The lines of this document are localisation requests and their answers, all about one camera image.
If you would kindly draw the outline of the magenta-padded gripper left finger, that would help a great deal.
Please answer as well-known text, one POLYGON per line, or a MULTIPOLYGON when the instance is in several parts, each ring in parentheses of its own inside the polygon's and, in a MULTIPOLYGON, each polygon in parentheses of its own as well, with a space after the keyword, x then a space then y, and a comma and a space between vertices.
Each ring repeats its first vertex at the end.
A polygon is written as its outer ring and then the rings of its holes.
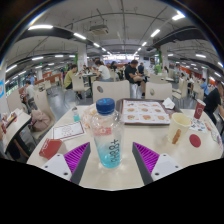
POLYGON ((87 142, 66 154, 56 153, 42 166, 42 169, 72 183, 79 184, 89 155, 90 143, 87 142))

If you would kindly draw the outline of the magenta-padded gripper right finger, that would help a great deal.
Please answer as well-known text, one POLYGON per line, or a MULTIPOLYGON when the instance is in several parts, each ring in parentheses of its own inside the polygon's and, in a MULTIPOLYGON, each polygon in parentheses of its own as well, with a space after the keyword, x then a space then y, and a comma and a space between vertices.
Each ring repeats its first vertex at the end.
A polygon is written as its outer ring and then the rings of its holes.
POLYGON ((132 153, 145 185, 182 169, 167 153, 158 154, 136 142, 133 143, 132 153))

